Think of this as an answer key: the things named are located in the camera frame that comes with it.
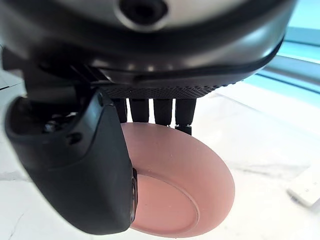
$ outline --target marble countertop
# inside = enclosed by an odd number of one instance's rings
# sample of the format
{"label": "marble countertop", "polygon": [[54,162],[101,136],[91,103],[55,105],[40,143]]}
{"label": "marble countertop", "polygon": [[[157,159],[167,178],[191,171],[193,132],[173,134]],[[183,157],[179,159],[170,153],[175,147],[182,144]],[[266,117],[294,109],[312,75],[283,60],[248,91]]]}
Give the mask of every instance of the marble countertop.
{"label": "marble countertop", "polygon": [[[1,118],[10,98],[23,92],[21,84],[0,91]],[[236,187],[234,205],[225,221],[193,239],[320,239],[320,207],[305,208],[286,192],[292,179],[320,160],[319,137],[217,93],[198,100],[192,127],[193,136],[225,161]],[[159,239],[132,229],[108,236],[75,229],[29,180],[1,129],[1,240],[129,238]]]}

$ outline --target pink plate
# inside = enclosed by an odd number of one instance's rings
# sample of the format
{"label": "pink plate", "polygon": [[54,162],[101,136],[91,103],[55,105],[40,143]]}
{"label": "pink plate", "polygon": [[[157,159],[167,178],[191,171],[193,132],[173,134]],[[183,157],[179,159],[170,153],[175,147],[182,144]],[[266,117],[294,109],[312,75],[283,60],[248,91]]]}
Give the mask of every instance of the pink plate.
{"label": "pink plate", "polygon": [[138,172],[138,207],[132,229],[187,238],[217,227],[235,198],[232,175],[208,146],[181,131],[149,123],[122,130]]}

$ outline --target robotic hand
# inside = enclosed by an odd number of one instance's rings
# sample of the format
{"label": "robotic hand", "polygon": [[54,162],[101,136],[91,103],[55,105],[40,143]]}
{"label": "robotic hand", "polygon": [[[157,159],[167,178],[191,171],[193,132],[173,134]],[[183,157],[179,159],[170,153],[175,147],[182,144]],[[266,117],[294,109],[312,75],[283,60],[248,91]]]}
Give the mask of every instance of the robotic hand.
{"label": "robotic hand", "polygon": [[196,99],[241,81],[279,50],[296,0],[0,0],[3,68],[26,97],[5,131],[50,204],[91,234],[135,219],[137,172],[120,123],[191,135]]}

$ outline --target camera lens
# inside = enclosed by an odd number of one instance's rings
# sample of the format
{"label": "camera lens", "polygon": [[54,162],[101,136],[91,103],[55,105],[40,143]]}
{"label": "camera lens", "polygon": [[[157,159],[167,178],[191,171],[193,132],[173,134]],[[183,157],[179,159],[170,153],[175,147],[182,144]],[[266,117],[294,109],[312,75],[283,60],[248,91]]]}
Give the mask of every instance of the camera lens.
{"label": "camera lens", "polygon": [[164,0],[120,0],[119,9],[134,24],[150,26],[168,13]]}

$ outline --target black plastic housing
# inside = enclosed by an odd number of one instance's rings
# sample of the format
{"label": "black plastic housing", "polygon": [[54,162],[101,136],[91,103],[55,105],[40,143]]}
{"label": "black plastic housing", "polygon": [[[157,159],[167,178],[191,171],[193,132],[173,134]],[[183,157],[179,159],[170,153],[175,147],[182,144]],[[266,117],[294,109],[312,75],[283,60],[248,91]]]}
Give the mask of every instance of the black plastic housing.
{"label": "black plastic housing", "polygon": [[113,102],[101,90],[88,99],[64,128],[48,133],[47,120],[18,97],[5,132],[31,179],[69,223],[89,234],[119,233],[135,217],[137,175]]}

